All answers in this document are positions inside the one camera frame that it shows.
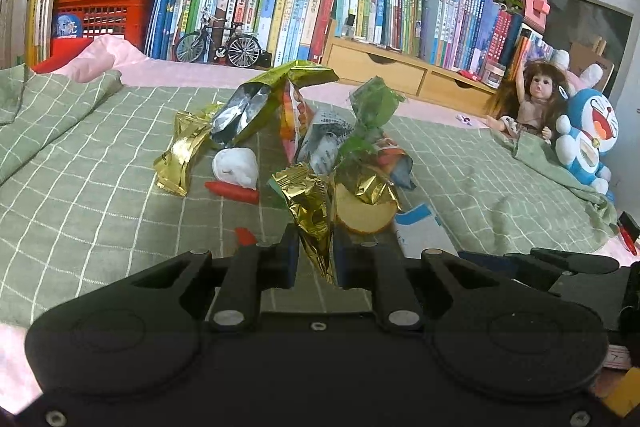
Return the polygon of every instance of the red basket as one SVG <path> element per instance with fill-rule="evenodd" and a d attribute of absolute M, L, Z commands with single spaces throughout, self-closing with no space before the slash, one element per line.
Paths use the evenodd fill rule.
<path fill-rule="evenodd" d="M 82 21 L 83 37 L 124 36 L 142 51 L 154 0 L 55 0 L 54 20 L 72 13 Z"/>

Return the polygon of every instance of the gold foil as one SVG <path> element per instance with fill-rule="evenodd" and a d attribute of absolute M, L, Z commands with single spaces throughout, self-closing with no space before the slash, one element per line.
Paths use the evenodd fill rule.
<path fill-rule="evenodd" d="M 320 275 L 334 282 L 329 246 L 332 220 L 327 186 L 306 164 L 292 165 L 273 174 L 289 212 L 300 230 L 305 253 Z"/>
<path fill-rule="evenodd" d="M 156 184 L 172 194 L 185 197 L 189 191 L 189 172 L 200 147 L 209 139 L 211 119 L 222 103 L 215 102 L 193 114 L 178 111 L 174 118 L 174 139 L 169 149 L 154 161 Z"/>
<path fill-rule="evenodd" d="M 367 204 L 393 201 L 402 211 L 396 194 L 396 186 L 378 167 L 361 163 L 352 158 L 338 166 L 336 182 L 344 185 L 351 194 Z"/>

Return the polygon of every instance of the doll hair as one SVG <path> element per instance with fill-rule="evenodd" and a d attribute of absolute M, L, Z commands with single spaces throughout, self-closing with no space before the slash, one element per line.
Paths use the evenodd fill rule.
<path fill-rule="evenodd" d="M 529 94 L 533 77 L 542 74 L 548 76 L 553 83 L 551 97 L 549 97 L 542 115 L 542 127 L 546 126 L 554 130 L 556 128 L 556 120 L 560 115 L 564 114 L 566 110 L 566 99 L 562 95 L 560 88 L 562 87 L 564 93 L 569 93 L 569 87 L 564 72 L 561 69 L 546 60 L 534 60 L 528 62 L 523 71 L 525 93 Z M 520 102 L 518 101 L 516 83 L 513 81 L 502 82 L 489 101 L 488 109 L 488 113 L 496 118 L 504 115 L 517 118 Z"/>

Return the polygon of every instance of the wooden shelf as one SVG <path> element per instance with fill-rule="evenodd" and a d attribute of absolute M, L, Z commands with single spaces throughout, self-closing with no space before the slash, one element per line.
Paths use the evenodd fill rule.
<path fill-rule="evenodd" d="M 345 84 L 361 84 L 380 76 L 403 94 L 475 116 L 484 116 L 495 89 L 416 57 L 350 38 L 330 28 L 322 64 L 333 68 Z"/>

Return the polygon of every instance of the doraemon plush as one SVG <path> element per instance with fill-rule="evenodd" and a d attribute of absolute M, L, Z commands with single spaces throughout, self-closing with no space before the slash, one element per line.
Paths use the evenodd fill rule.
<path fill-rule="evenodd" d="M 618 120 L 606 96 L 590 87 L 567 101 L 566 114 L 556 120 L 556 154 L 576 179 L 607 194 L 611 171 L 600 161 L 618 139 Z"/>

